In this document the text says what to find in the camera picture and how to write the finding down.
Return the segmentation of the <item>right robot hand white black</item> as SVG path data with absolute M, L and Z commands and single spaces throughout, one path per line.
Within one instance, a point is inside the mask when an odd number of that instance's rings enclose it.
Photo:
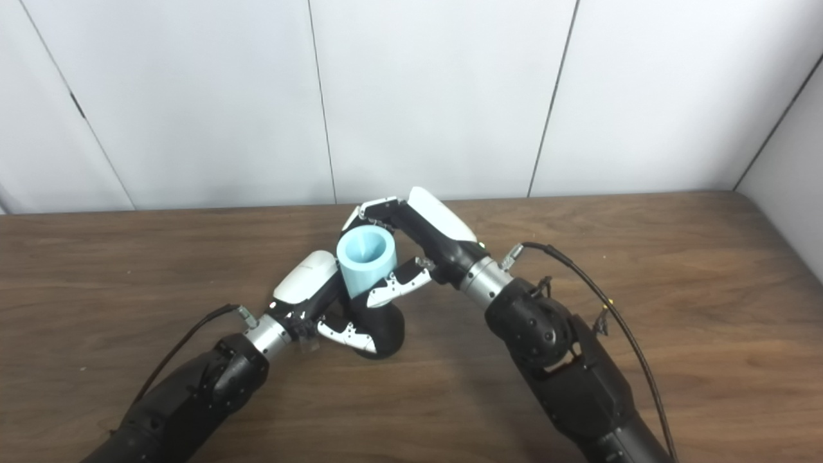
M 421 247 L 413 258 L 379 280 L 361 299 L 377 308 L 415 292 L 429 282 L 450 285 L 482 308 L 511 278 L 503 275 L 468 225 L 425 188 L 411 189 L 407 199 L 382 197 L 356 206 L 341 229 L 346 234 L 374 225 L 401 231 Z

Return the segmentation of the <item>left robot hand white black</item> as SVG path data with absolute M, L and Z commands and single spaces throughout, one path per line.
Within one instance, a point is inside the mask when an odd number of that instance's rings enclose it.
M 318 349 L 321 337 L 359 354 L 375 354 L 373 336 L 354 322 L 348 302 L 337 259 L 327 250 L 314 250 L 276 285 L 265 314 L 305 354 Z

